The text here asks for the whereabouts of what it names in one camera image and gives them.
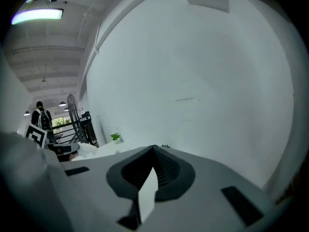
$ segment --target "white wall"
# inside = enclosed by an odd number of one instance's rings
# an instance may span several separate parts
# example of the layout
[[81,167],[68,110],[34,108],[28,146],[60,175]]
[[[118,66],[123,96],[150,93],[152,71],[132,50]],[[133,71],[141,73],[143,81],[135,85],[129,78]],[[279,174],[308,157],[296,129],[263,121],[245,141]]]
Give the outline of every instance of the white wall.
[[50,112],[50,114],[51,114],[51,116],[52,116],[52,119],[54,119],[54,118],[59,118],[59,117],[64,117],[64,116],[69,116],[69,113],[68,112],[64,112],[63,111],[63,113],[59,113],[59,114],[52,114],[52,111],[51,111],[51,109],[47,109],[49,112]]
[[89,37],[85,54],[81,59],[82,68],[79,71],[79,80],[81,83],[79,84],[78,92],[78,97],[80,99],[83,97],[86,90],[87,73],[100,46],[122,18],[143,1],[144,0],[116,0],[104,13],[103,18],[101,19],[102,23],[99,25],[97,29],[98,31],[93,31]]
[[84,92],[84,95],[81,101],[81,107],[84,109],[84,112],[89,111],[89,101],[88,101],[87,90]]
[[292,124],[289,64],[255,7],[229,2],[227,14],[146,0],[115,26],[87,75],[100,145],[101,131],[119,132],[134,145],[217,160],[260,187],[268,181]]
[[309,57],[296,28],[274,10],[258,0],[250,2],[265,17],[278,37],[288,63],[294,88],[293,123],[284,154],[264,189],[279,198],[299,170],[309,148]]
[[0,131],[17,132],[32,100],[0,49]]
[[30,112],[30,115],[29,116],[24,116],[22,119],[21,119],[21,122],[19,124],[19,127],[18,127],[18,130],[17,130],[17,133],[19,135],[23,135],[24,132],[25,132],[25,129],[26,129],[26,126],[28,124],[31,123],[31,115],[32,113]]

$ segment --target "black jacket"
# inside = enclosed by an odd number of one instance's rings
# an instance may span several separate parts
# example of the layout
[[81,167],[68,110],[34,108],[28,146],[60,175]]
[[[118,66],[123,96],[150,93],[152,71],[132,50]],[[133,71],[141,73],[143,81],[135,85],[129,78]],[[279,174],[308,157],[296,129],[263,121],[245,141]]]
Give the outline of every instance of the black jacket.
[[[45,109],[44,108],[38,108],[40,111],[44,111]],[[49,111],[48,110],[46,110],[46,114],[47,114],[47,116],[48,116],[48,118],[50,119],[50,121],[52,122],[52,117],[51,117],[51,115],[50,115],[50,113],[49,113]],[[38,113],[38,111],[34,111],[33,113],[32,113],[32,118],[31,118],[31,124],[32,125],[35,125],[35,126],[38,126],[38,122],[39,122],[39,117],[40,117],[40,114]]]

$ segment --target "person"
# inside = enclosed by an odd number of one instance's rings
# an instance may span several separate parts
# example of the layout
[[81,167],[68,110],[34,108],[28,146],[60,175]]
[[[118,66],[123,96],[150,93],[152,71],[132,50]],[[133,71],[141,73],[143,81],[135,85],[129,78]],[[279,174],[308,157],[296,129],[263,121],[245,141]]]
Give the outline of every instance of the person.
[[[45,109],[43,108],[43,103],[41,101],[38,101],[37,102],[37,109],[39,109],[40,111],[44,111]],[[48,110],[46,110],[46,114],[49,118],[50,121],[52,121],[52,117],[49,113]],[[38,111],[34,111],[32,113],[32,118],[31,118],[31,123],[32,125],[35,125],[35,126],[38,126],[38,123],[39,123],[39,117],[40,117],[40,113]]]
[[[43,108],[43,103],[41,101],[37,102],[37,109],[32,113],[32,118],[31,118],[31,123],[37,127],[39,126],[39,118],[40,118],[40,114],[37,110],[39,111],[45,111],[45,109]],[[56,143],[56,138],[55,135],[52,131],[52,117],[50,115],[50,112],[48,110],[46,110],[46,115],[49,118],[49,125],[47,125],[47,127],[45,127],[45,129],[47,131],[47,139],[49,143]]]

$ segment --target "black backpack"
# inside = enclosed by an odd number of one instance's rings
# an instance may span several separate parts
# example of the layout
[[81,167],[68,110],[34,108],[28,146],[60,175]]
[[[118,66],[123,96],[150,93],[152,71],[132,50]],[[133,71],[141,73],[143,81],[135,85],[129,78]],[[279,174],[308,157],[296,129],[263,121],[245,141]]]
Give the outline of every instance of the black backpack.
[[40,109],[36,109],[36,111],[40,114],[39,121],[38,121],[38,127],[49,131],[52,129],[52,122],[50,121],[49,117],[47,116],[47,113],[45,110],[41,111]]

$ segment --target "potted plant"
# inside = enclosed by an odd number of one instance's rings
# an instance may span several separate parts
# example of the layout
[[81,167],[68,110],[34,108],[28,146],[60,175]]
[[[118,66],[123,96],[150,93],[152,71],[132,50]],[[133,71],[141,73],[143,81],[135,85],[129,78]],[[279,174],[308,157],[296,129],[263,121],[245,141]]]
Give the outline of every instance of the potted plant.
[[120,141],[120,134],[119,133],[114,133],[111,135],[112,141],[117,144]]

